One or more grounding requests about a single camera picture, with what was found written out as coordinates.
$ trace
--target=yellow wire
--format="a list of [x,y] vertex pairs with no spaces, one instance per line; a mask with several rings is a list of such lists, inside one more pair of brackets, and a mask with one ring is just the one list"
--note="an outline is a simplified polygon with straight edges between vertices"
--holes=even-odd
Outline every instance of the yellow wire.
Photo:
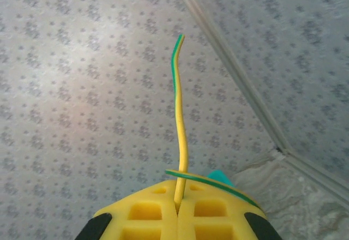
[[[178,69],[178,57],[180,48],[184,41],[184,35],[181,37],[178,44],[178,49],[174,57],[174,73],[176,81],[176,97],[175,97],[175,115],[176,115],[176,126],[178,135],[178,145],[179,145],[179,171],[188,171],[188,143],[186,141],[184,119],[183,119],[183,109],[182,109],[182,88],[180,86],[179,69]],[[176,189],[174,191],[174,205],[176,207],[177,213],[179,212],[180,203],[182,202],[184,189],[185,189],[185,178],[177,178]]]

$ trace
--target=wall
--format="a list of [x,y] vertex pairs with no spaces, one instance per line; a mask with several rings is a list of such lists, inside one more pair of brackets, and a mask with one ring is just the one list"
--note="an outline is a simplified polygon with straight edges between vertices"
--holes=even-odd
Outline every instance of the wall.
[[291,146],[349,177],[349,0],[199,0]]
[[73,239],[177,168],[179,33],[190,171],[274,147],[181,0],[0,1],[1,239]]

